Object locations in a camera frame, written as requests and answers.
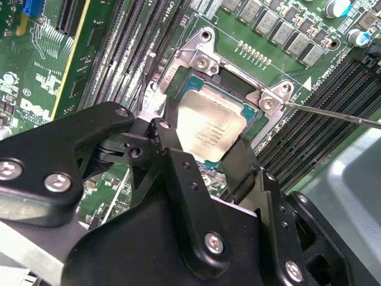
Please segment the black memory slot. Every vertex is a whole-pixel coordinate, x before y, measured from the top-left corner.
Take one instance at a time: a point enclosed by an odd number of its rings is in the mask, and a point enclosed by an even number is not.
[[[156,52],[156,58],[152,64],[151,72],[148,75],[148,78],[151,80],[154,73],[157,71],[157,68],[159,66],[159,63],[164,57],[165,52],[168,50],[168,46],[173,39],[173,36],[180,26],[181,21],[183,20],[183,17],[186,13],[186,10],[189,8],[189,5],[191,4],[192,0],[183,0],[180,4],[180,8],[176,15],[174,16],[173,20],[171,21],[170,28],[168,29],[168,32],[165,35],[165,38],[160,43],[160,46],[157,48]]]
[[[168,1],[159,1],[159,4],[152,16],[152,19],[149,21],[148,28],[144,34],[142,42],[140,44],[140,48],[138,49],[136,55],[133,57],[131,65],[125,65],[124,71],[133,77],[133,74],[136,73],[137,68],[141,64],[144,59],[144,56],[149,49],[149,45],[154,41],[155,32],[158,30],[158,26],[160,25],[160,20],[164,15],[164,11],[167,7]],[[127,84],[123,84],[119,86],[119,90],[117,94],[115,94],[115,98],[111,98],[110,101],[115,101],[117,103],[121,103],[124,95],[129,87],[129,82]]]
[[[348,80],[351,80],[355,84],[348,85],[344,87],[340,92],[338,92],[334,97],[331,97],[331,101],[329,105],[325,106],[324,109],[338,112],[339,108],[345,104],[350,98],[354,96],[355,93],[359,91],[359,89],[364,86],[364,83],[367,79],[370,78],[370,73],[366,73],[366,71],[362,71],[358,74],[353,74]],[[272,172],[278,172],[279,169],[282,169],[283,165],[290,160],[293,156],[293,153],[296,150],[299,150],[303,147],[305,142],[308,141],[309,138],[314,136],[320,128],[324,125],[325,121],[329,118],[326,116],[318,116],[316,114],[309,114],[311,117],[307,123],[307,128],[302,128],[300,131],[292,138],[291,141],[288,141],[282,148],[282,152],[287,153],[286,157],[276,157],[271,161],[271,165],[273,166]]]
[[[346,105],[346,107],[343,109],[338,110],[338,112],[344,113],[344,114],[356,114],[358,110],[361,110],[362,106],[377,92],[378,89],[380,89],[380,82],[374,82],[372,79],[366,82],[363,82],[364,85],[362,86],[363,89],[358,90],[359,97],[356,98],[356,100],[350,101],[349,105]],[[309,157],[310,154],[313,154],[315,152],[316,148],[321,144],[321,141],[327,140],[332,135],[337,133],[337,130],[340,128],[342,124],[345,122],[338,120],[338,119],[330,119],[325,116],[321,116],[322,119],[325,119],[324,122],[321,123],[319,126],[319,129],[321,131],[316,136],[310,136],[306,142],[306,146],[300,150],[299,152],[295,152],[295,156],[292,158],[291,161],[288,162],[288,165],[291,167],[286,169],[278,169],[276,170],[276,174],[278,174],[280,180],[285,180],[290,173],[292,173],[294,170],[297,169],[299,163],[301,163],[301,160],[304,159],[304,157]]]
[[[381,81],[348,57],[315,91],[307,104],[368,118],[381,105],[380,90]],[[258,159],[277,177],[282,191],[287,191],[318,166],[357,127],[343,120],[297,111]]]
[[[344,60],[329,78],[323,82],[321,87],[312,94],[307,104],[315,108],[325,108],[324,103],[332,97],[335,91],[337,91],[347,78],[359,67],[359,63],[353,62],[350,59]],[[287,141],[292,139],[293,136],[303,128],[311,116],[311,113],[296,111],[282,131],[275,135],[271,142],[258,155],[260,164],[262,166],[268,165],[270,160],[277,156],[277,153],[282,150]]]
[[[368,103],[371,105],[368,106],[366,110],[364,110],[361,114],[356,114],[356,116],[369,118],[381,107],[381,97],[378,97],[376,101],[371,99],[368,101]],[[357,127],[357,125],[348,122],[343,123],[341,128],[336,130],[324,145],[319,145],[316,152],[310,158],[303,159],[302,164],[298,166],[296,171],[289,174],[289,176],[280,184],[282,190],[287,191],[293,187],[306,175],[306,171],[309,172],[313,170],[318,162],[320,162],[332,152],[332,148],[336,148],[342,142],[343,138],[350,136],[350,134],[352,134]]]
[[[117,45],[117,51],[113,56],[112,62],[110,62],[109,70],[108,70],[107,75],[106,75],[104,82],[102,84],[102,89],[101,89],[100,93],[98,94],[98,98],[96,100],[97,104],[104,102],[107,98],[108,91],[110,90],[110,83],[114,79],[115,72],[118,69],[118,66],[120,64],[120,60],[122,58],[123,53],[125,53],[128,44],[130,43],[130,41],[134,37],[134,34],[135,34],[134,31],[136,31],[136,29],[138,29],[138,27],[139,27],[139,20],[142,16],[143,9],[144,9],[144,6],[146,3],[147,3],[146,0],[143,0],[143,1],[140,0],[135,5],[134,12],[131,15],[131,17],[129,18],[128,25],[127,25],[126,29],[124,30],[123,37],[121,38],[120,42]],[[145,21],[143,22],[143,24],[140,27],[139,33],[136,36],[135,42],[134,42],[134,44],[131,47],[131,50],[129,52],[129,56],[128,56],[126,65],[129,64],[129,62],[131,61],[132,57],[134,56],[134,54],[136,52],[136,49],[140,43],[141,37],[144,33],[147,22],[149,21],[149,18],[152,15],[153,10],[155,10],[155,4],[151,5],[151,9],[149,10],[149,13],[146,16]]]
[[[94,62],[92,66],[92,72],[90,75],[90,78],[88,80],[88,83],[86,84],[85,87],[85,92],[84,96],[82,97],[82,101],[79,105],[80,109],[84,109],[88,106],[93,106],[98,98],[99,95],[99,88],[104,84],[105,77],[100,78],[100,82],[97,87],[94,86],[95,84],[95,79],[101,72],[101,67],[102,67],[102,61],[105,57],[105,53],[107,48],[110,50],[108,51],[110,54],[113,54],[118,47],[118,43],[121,41],[122,33],[119,31],[118,33],[115,33],[115,29],[117,28],[117,22],[119,20],[119,17],[121,17],[122,13],[122,7],[126,1],[130,1],[130,7],[129,10],[124,17],[123,21],[121,22],[121,26],[123,27],[121,31],[123,31],[131,17],[133,17],[134,14],[136,14],[136,5],[139,5],[139,3],[144,2],[145,0],[140,0],[140,1],[131,1],[131,0],[119,0],[117,4],[114,6],[114,10],[112,13],[112,20],[110,21],[110,25],[108,26],[107,34],[103,38],[102,43],[101,43],[101,49],[98,51]],[[116,43],[113,44],[112,46],[110,45],[110,40],[111,37],[116,38]]]

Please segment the dimm slot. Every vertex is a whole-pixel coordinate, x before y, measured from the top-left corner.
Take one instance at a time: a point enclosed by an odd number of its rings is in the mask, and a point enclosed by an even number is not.
[[[113,61],[110,63],[110,67],[108,69],[107,75],[106,75],[104,82],[102,84],[102,89],[98,93],[98,98],[96,100],[97,104],[102,103],[104,101],[110,101],[110,93],[113,92],[115,82],[117,81],[118,77],[121,76],[120,74],[115,74],[115,73],[118,72],[118,67],[121,64],[124,64],[123,60],[121,61],[121,59],[120,59],[120,54],[122,53],[122,51],[126,51],[126,52],[128,51],[128,50],[126,50],[127,44],[133,40],[132,32],[137,31],[137,29],[140,30],[141,28],[143,28],[143,29],[145,28],[144,24],[141,25],[139,23],[139,20],[140,20],[142,14],[144,12],[144,7],[146,4],[147,4],[147,0],[143,0],[143,1],[140,0],[135,5],[134,12],[131,15],[131,17],[129,18],[127,28],[125,29],[125,31],[123,33],[123,37],[120,41],[120,44],[117,46],[118,49],[116,51],[115,56],[113,57]],[[146,16],[144,23],[146,23],[147,17],[150,17],[150,15],[154,9],[155,9],[155,5],[149,6],[149,11],[148,11],[148,14]],[[135,41],[139,43],[139,36],[135,39]],[[135,51],[130,49],[129,52],[130,52],[130,54],[132,54]]]
[[[147,14],[144,17],[144,21],[140,23],[139,21],[136,22],[135,28],[134,28],[134,36],[131,38],[129,42],[128,48],[125,50],[123,57],[121,61],[118,63],[116,74],[113,76],[113,81],[109,85],[109,88],[107,89],[107,101],[114,101],[115,97],[117,96],[117,92],[120,88],[120,85],[122,82],[125,81],[125,74],[127,69],[130,66],[130,63],[132,59],[135,56],[135,53],[140,45],[140,42],[142,41],[143,35],[146,34],[148,23],[151,21],[151,17],[153,13],[155,12],[157,1],[154,1],[150,6],[148,6]]]
[[[340,88],[345,80],[353,74],[360,64],[352,60],[344,60],[333,72],[333,74],[326,79],[323,86],[316,90],[307,104],[315,108],[324,108],[324,103],[333,95],[333,93]],[[311,118],[310,113],[303,113],[296,111],[287,125],[282,129],[279,135],[276,135],[273,140],[259,153],[258,160],[262,166],[265,166],[269,161],[277,156],[277,153],[283,148],[284,144],[290,140],[297,131],[302,128],[306,122]]]
[[[362,92],[360,92],[360,96],[356,98],[356,100],[352,100],[351,103],[344,108],[342,111],[345,114],[354,114],[358,112],[358,110],[364,106],[366,101],[368,101],[372,95],[375,95],[375,92],[380,88],[379,82],[374,82],[373,80],[370,80],[370,82],[363,82],[364,83],[364,89]],[[319,127],[323,130],[320,132],[317,136],[309,137],[309,143],[307,144],[306,148],[303,149],[302,154],[304,157],[309,156],[314,152],[314,150],[320,145],[320,142],[323,142],[330,138],[334,133],[337,132],[337,130],[340,128],[340,126],[344,123],[341,120],[337,119],[328,119],[324,123],[322,123]],[[288,165],[291,166],[291,168],[282,169],[280,172],[278,170],[275,172],[278,175],[278,180],[284,181],[290,174],[293,172],[294,169],[298,166],[298,163],[302,160],[300,156],[297,156],[292,161],[288,162]]]
[[[370,78],[370,74],[363,71],[359,74],[356,74],[354,77],[350,77],[348,80],[354,82],[355,85],[348,85],[340,91],[339,94],[336,94],[333,97],[333,100],[326,107],[327,110],[338,111],[338,109],[348,101],[355,92],[357,92],[361,85],[364,85],[367,79]],[[283,154],[286,153],[285,157],[277,156],[274,161],[271,161],[270,165],[272,166],[271,171],[277,172],[279,169],[283,167],[284,164],[289,164],[288,160],[293,156],[293,153],[296,152],[299,148],[305,144],[305,142],[315,133],[317,133],[321,126],[327,121],[329,118],[326,116],[316,116],[311,115],[310,120],[308,121],[308,128],[300,129],[296,138],[288,141],[282,148]]]
[[[119,86],[119,90],[116,94],[114,94],[114,97],[111,98],[111,101],[115,101],[117,103],[121,103],[124,95],[129,87],[129,82],[136,73],[136,69],[143,61],[144,57],[147,55],[149,50],[149,45],[154,42],[155,40],[155,31],[158,33],[161,32],[161,29],[158,27],[160,26],[160,19],[162,19],[165,8],[167,8],[168,1],[160,1],[152,20],[147,28],[146,33],[144,34],[144,38],[142,39],[141,47],[136,55],[133,57],[132,63],[130,66],[125,66],[124,71],[128,74],[127,78],[127,84],[123,86]]]
[[[358,114],[358,116],[369,118],[380,107],[381,107],[381,98],[378,98],[378,100],[374,102],[373,105],[369,106],[363,113]],[[348,136],[350,136],[350,134],[352,134],[357,127],[358,126],[353,125],[351,123],[344,123],[343,125],[344,129],[341,131],[341,133],[335,138],[333,138],[332,141],[330,141],[329,144],[325,146],[322,150],[319,150],[317,158],[326,157],[332,151],[332,147],[336,148],[342,142],[341,138],[347,138]],[[304,162],[306,164],[303,164],[303,166],[300,166],[300,168],[296,172],[294,172],[293,174],[290,174],[287,180],[280,183],[282,191],[287,191],[289,188],[294,186],[298,181],[300,181],[306,175],[306,170],[309,172],[313,169],[313,167],[317,163],[317,160],[309,161],[309,159],[307,159]]]
[[[189,8],[189,5],[191,4],[192,0],[184,0],[180,4],[179,11],[174,16],[174,19],[171,22],[171,25],[168,29],[168,32],[165,35],[165,38],[160,43],[158,50],[156,52],[156,58],[152,64],[151,72],[148,75],[149,79],[152,79],[154,73],[157,71],[157,68],[159,66],[159,63],[164,57],[165,52],[168,50],[169,44],[171,40],[173,39],[173,36],[177,30],[177,28],[180,26],[181,21],[183,20],[183,17],[186,13],[186,11]]]
[[[121,30],[125,27],[127,19],[134,10],[134,7],[135,1],[132,0],[119,0],[114,6],[112,20],[108,26],[107,34],[102,40],[101,49],[98,51],[93,62],[91,76],[86,84],[79,110],[94,105],[111,61],[110,57],[113,55],[117,46],[115,43],[120,40]]]

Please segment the electrolytic capacitor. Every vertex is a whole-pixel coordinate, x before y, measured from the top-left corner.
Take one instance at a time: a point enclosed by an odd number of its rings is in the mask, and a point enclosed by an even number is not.
[[[366,46],[370,42],[370,35],[359,29],[352,29],[348,32],[346,40],[355,46]]]
[[[350,0],[330,0],[324,9],[324,12],[328,18],[341,18],[348,15],[350,10]]]

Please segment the chip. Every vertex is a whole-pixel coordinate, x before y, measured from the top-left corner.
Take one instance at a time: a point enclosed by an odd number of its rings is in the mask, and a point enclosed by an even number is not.
[[[276,9],[279,7],[280,3],[282,3],[282,0],[272,0],[270,5],[268,6],[271,10],[276,11]]]
[[[358,25],[365,30],[368,30],[371,28],[376,22],[378,21],[377,16],[372,12],[368,11],[366,12],[358,22]]]
[[[324,54],[324,50],[317,45],[314,45],[309,52],[304,56],[302,62],[310,67],[315,65],[319,58]]]
[[[277,43],[280,46],[283,46],[287,40],[290,38],[293,32],[293,27],[287,23],[282,23],[276,33],[273,35],[273,42]]]
[[[255,0],[248,0],[246,5],[242,8],[241,13],[239,13],[238,17],[246,22],[246,23],[251,23],[255,16],[258,14],[259,10],[261,9],[262,5],[259,4]]]
[[[78,94],[82,94],[86,86],[86,76],[81,77],[80,79],[74,82],[73,87],[71,88],[70,97],[75,97]]]
[[[267,35],[270,33],[271,29],[274,27],[277,20],[278,20],[277,15],[275,15],[274,13],[270,11],[267,11],[255,29],[258,32],[260,32],[262,35]]]
[[[303,51],[303,49],[307,46],[308,43],[309,43],[309,40],[306,36],[302,34],[298,34],[286,50],[290,52],[291,54],[298,56]]]
[[[290,10],[285,15],[285,20],[288,22],[292,22],[292,20],[298,15],[298,10],[295,7],[291,7]]]
[[[313,21],[311,21],[310,19],[305,19],[304,22],[301,24],[299,30],[304,33],[304,34],[307,34],[307,31],[308,29],[313,25],[315,24]]]
[[[90,38],[88,40],[88,46],[97,46],[103,37],[103,27],[93,28],[90,32]]]
[[[315,43],[321,44],[322,40],[324,40],[328,35],[329,33],[327,31],[321,29],[314,38]]]
[[[222,6],[229,12],[234,12],[237,9],[240,0],[224,0]]]
[[[381,11],[381,0],[378,0],[377,3],[373,6],[373,11],[380,12]]]

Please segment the gray metal panel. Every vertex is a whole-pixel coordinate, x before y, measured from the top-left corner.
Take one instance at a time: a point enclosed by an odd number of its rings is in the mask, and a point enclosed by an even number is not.
[[[379,283],[380,186],[381,130],[369,129],[300,189]]]

